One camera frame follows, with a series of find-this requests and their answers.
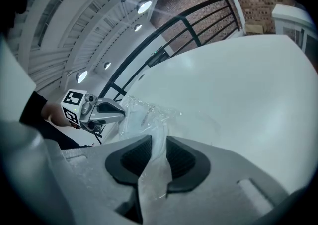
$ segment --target black sleeve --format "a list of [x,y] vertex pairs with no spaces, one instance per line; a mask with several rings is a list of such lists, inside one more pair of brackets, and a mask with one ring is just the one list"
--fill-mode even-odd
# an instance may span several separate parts
[[29,125],[40,120],[42,118],[41,111],[46,102],[47,100],[44,97],[37,94],[36,92],[33,92],[27,104],[25,105],[20,122]]

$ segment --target white table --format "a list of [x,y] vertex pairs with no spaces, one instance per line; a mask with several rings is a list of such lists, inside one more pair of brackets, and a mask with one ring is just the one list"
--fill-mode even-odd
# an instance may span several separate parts
[[145,71],[128,95],[184,112],[191,127],[172,135],[232,150],[290,193],[316,168],[318,76],[287,36],[190,50]]

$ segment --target ceiling light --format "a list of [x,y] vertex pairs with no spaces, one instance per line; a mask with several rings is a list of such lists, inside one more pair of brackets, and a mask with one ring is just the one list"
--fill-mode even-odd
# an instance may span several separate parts
[[135,26],[135,32],[137,32],[141,27],[142,27],[142,25],[136,24],[136,26]]
[[149,0],[141,0],[136,7],[138,14],[144,13],[151,6],[151,1]]
[[110,65],[111,65],[111,63],[105,63],[105,64],[104,64],[105,70],[108,69]]
[[76,73],[76,81],[78,82],[78,83],[81,83],[84,79],[85,79],[85,77],[87,76],[87,71],[84,71],[83,73]]

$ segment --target metal railing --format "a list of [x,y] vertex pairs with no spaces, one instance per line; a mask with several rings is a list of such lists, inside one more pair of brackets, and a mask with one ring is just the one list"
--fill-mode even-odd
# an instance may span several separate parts
[[[187,20],[186,16],[200,10],[203,9],[209,5],[218,3],[224,1],[226,3],[226,6],[221,7],[209,14],[207,14],[206,16],[200,18],[199,20],[197,20],[196,22],[194,22],[193,24],[190,24],[189,21]],[[221,12],[224,9],[229,9],[230,13],[226,14],[225,16],[221,17],[220,19],[218,19],[217,21],[213,22],[212,24],[210,24],[209,26],[207,26],[206,28],[204,28],[202,31],[200,31],[199,33],[196,33],[193,29],[193,26],[195,26],[196,24],[200,23],[202,20],[218,13]],[[212,28],[213,26],[215,26],[217,23],[221,22],[222,20],[227,19],[228,17],[232,17],[232,21],[230,21],[228,24],[226,24],[225,26],[223,26],[220,30],[218,30],[216,33],[214,33],[211,37],[209,37],[207,40],[205,40],[203,43],[200,42],[199,40],[199,36],[202,35],[203,33],[205,33],[207,30],[209,30],[210,28]],[[109,79],[108,83],[106,84],[106,86],[104,87],[104,89],[102,90],[102,92],[99,95],[99,98],[103,98],[105,97],[105,95],[107,94],[107,92],[110,90],[110,88],[112,87],[114,90],[116,90],[118,92],[118,94],[115,96],[115,98],[113,100],[115,101],[120,101],[120,100],[116,100],[120,95],[125,96],[127,94],[127,92],[124,90],[130,83],[131,81],[142,71],[142,69],[148,64],[148,62],[153,58],[153,56],[151,56],[148,60],[146,60],[146,62],[132,75],[132,77],[126,82],[126,84],[123,87],[119,87],[118,85],[115,84],[115,81],[117,80],[117,78],[121,75],[121,73],[126,69],[126,67],[133,61],[134,58],[136,58],[136,56],[142,52],[153,40],[155,40],[159,35],[161,35],[162,33],[164,33],[166,30],[168,30],[170,27],[172,27],[173,25],[175,25],[176,23],[178,23],[179,21],[182,21],[183,24],[185,25],[185,29],[182,30],[180,33],[178,33],[177,35],[175,35],[173,38],[171,38],[165,45],[163,45],[162,47],[159,48],[159,50],[157,51],[157,53],[162,52],[169,44],[171,44],[174,40],[176,40],[178,37],[180,37],[182,34],[184,34],[186,31],[188,31],[192,38],[187,41],[184,45],[182,45],[180,48],[178,48],[169,58],[174,57],[175,55],[177,55],[180,51],[182,51],[186,46],[188,46],[191,42],[195,42],[197,47],[203,46],[205,44],[207,44],[209,41],[211,41],[213,38],[215,38],[217,35],[219,35],[222,31],[225,31],[231,24],[235,23],[235,28],[233,30],[230,30],[229,32],[227,32],[225,34],[225,36],[222,38],[222,40],[227,39],[232,33],[235,32],[235,30],[239,31],[239,24],[237,21],[237,18],[233,12],[233,9],[229,3],[229,0],[209,0],[209,1],[205,1],[199,5],[196,5],[190,9],[187,9],[186,11],[182,12],[181,14],[179,14],[178,16],[172,18],[171,20],[169,20],[167,23],[163,24],[161,27],[159,27],[155,32],[153,32],[151,35],[149,35],[137,48],[134,49],[134,51],[124,60],[124,62],[118,67],[118,69],[115,71],[115,73],[112,75],[112,77]]]

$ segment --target white ceiling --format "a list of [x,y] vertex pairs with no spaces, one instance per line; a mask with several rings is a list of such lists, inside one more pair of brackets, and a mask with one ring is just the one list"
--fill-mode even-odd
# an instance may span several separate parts
[[[141,17],[139,1],[28,0],[26,12],[16,15],[8,44],[36,91],[65,90],[70,71],[94,70],[122,33],[134,27]],[[145,13],[148,19],[151,13]]]

